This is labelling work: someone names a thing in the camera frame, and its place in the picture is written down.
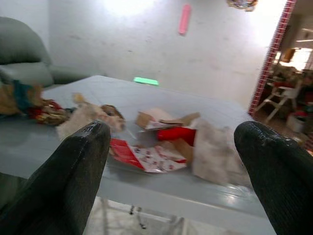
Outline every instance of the tiled floor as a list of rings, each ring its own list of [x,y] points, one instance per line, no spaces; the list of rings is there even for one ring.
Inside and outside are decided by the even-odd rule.
[[[169,231],[169,224],[153,219],[142,218],[146,229],[139,225],[136,215],[130,215],[129,205],[123,205],[113,201],[101,200],[96,197],[84,235],[180,235],[181,227]],[[189,221],[188,235],[239,235],[200,222]]]

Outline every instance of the plush toy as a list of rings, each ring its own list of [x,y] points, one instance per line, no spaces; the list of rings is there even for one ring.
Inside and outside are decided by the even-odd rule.
[[[106,122],[111,130],[119,132],[124,129],[125,119],[118,110],[112,105],[98,106],[85,101],[85,98],[81,93],[75,93],[73,95],[73,101],[78,104],[79,107],[88,107],[88,116],[91,119],[100,119]]]
[[[14,80],[13,84],[0,87],[0,114],[26,113],[30,107],[42,107],[41,86],[29,86]]]
[[[30,118],[37,120],[40,124],[60,125],[70,117],[70,112],[63,109],[54,100],[44,100],[44,105],[40,108],[29,108]]]

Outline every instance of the armchair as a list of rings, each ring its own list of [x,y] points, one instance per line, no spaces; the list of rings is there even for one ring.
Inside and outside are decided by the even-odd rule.
[[[96,72],[54,66],[40,37],[26,24],[0,17],[0,82],[27,85],[66,84]]]

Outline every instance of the ceiling decoration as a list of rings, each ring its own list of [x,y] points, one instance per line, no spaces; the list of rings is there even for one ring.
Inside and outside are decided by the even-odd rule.
[[[245,11],[253,11],[258,4],[258,0],[227,0],[229,6]]]

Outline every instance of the cardboard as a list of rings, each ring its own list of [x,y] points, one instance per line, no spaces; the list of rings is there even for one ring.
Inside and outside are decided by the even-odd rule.
[[[173,118],[160,108],[152,108],[138,112],[136,124],[145,130],[160,130],[176,126],[188,126],[192,120],[199,117],[200,113],[193,113],[182,118]]]
[[[174,141],[161,141],[158,145],[179,152],[187,161],[187,164],[191,164],[193,160],[193,147],[190,146],[183,139],[178,139]]]

